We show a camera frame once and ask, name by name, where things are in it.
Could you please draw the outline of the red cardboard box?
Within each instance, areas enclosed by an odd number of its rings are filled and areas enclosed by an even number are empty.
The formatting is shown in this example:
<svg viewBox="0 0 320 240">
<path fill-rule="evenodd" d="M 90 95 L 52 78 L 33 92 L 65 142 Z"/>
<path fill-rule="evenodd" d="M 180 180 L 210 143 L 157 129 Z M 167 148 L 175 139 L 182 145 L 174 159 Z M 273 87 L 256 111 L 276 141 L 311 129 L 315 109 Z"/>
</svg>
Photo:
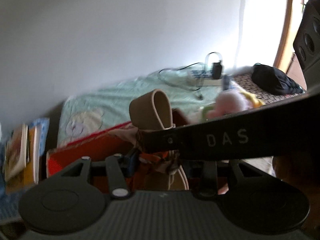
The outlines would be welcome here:
<svg viewBox="0 0 320 240">
<path fill-rule="evenodd" d="M 56 174 L 85 156 L 90 157 L 91 161 L 103 161 L 119 154 L 130 191 L 188 190 L 188 180 L 177 154 L 172 151 L 141 152 L 136 146 L 136 131 L 136 127 L 128 121 L 48 151 L 47 176 Z"/>
</svg>

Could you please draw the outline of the black bag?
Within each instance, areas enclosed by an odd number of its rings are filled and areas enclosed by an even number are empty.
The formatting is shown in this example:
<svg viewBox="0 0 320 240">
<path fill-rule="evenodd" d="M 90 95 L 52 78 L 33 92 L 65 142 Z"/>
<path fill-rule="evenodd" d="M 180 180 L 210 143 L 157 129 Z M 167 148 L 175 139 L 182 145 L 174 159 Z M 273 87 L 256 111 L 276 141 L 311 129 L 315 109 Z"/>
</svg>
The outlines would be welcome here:
<svg viewBox="0 0 320 240">
<path fill-rule="evenodd" d="M 273 95 L 304 93 L 304 89 L 284 72 L 264 64 L 253 66 L 251 79 L 260 89 Z"/>
</svg>

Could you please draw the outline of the pink plush rabbit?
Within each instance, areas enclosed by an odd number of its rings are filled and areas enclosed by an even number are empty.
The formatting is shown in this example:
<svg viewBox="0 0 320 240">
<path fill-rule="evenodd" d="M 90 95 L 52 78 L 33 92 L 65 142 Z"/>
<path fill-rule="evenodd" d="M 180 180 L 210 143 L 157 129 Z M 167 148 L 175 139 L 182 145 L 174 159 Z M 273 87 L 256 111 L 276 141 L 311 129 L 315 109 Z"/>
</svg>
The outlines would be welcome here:
<svg viewBox="0 0 320 240">
<path fill-rule="evenodd" d="M 214 109 L 207 112 L 206 118 L 213 119 L 252 108 L 252 103 L 243 94 L 237 90 L 226 90 L 216 98 Z"/>
</svg>

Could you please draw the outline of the light patterned bed sheet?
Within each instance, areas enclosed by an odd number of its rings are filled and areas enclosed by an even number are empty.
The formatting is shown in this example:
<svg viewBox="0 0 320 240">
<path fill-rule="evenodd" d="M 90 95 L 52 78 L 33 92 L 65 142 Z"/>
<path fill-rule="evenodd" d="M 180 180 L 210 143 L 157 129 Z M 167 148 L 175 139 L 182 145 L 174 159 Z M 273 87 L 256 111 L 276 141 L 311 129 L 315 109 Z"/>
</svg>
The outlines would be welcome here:
<svg viewBox="0 0 320 240">
<path fill-rule="evenodd" d="M 171 106 L 186 115 L 213 103 L 222 87 L 204 86 L 197 91 L 190 83 L 188 72 L 189 69 L 153 72 L 68 98 L 60 116 L 57 146 L 129 121 L 130 102 L 154 89 L 163 90 Z"/>
</svg>

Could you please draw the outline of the black power adapter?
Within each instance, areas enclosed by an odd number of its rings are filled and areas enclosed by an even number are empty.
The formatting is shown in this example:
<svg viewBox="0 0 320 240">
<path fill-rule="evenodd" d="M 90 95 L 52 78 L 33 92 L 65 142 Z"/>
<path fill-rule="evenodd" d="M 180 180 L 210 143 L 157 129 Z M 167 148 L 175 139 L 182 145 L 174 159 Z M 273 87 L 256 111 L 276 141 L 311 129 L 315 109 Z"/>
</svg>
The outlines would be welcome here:
<svg viewBox="0 0 320 240">
<path fill-rule="evenodd" d="M 223 70 L 223 66 L 222 66 L 221 62 L 222 61 L 214 62 L 212 64 L 212 79 L 213 80 L 221 79 L 222 70 Z"/>
</svg>

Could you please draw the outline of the stack of books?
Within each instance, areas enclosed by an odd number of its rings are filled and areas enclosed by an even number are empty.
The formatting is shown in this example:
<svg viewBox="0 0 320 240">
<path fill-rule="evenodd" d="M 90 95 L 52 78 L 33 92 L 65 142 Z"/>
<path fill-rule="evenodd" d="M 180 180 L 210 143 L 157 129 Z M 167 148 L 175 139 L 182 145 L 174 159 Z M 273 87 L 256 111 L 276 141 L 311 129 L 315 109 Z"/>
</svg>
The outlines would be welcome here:
<svg viewBox="0 0 320 240">
<path fill-rule="evenodd" d="M 21 124 L 1 143 L 1 196 L 39 183 L 40 158 L 44 154 L 50 119 Z"/>
</svg>

